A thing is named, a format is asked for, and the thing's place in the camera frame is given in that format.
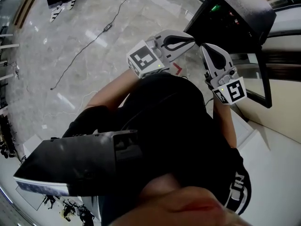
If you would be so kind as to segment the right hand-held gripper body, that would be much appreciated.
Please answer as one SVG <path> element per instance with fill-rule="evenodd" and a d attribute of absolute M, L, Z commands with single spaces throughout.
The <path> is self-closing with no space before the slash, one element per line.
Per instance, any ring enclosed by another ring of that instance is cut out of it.
<path fill-rule="evenodd" d="M 224 105 L 233 105 L 247 97 L 243 77 L 235 66 L 214 78 L 206 73 L 205 78 L 214 96 Z"/>

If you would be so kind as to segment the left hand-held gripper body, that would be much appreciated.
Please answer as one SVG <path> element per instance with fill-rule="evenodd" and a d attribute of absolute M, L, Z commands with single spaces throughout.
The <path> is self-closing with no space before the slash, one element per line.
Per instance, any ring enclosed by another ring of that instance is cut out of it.
<path fill-rule="evenodd" d="M 170 62 L 162 45 L 164 37 L 156 35 L 141 40 L 127 52 L 126 61 L 140 79 L 170 69 Z"/>

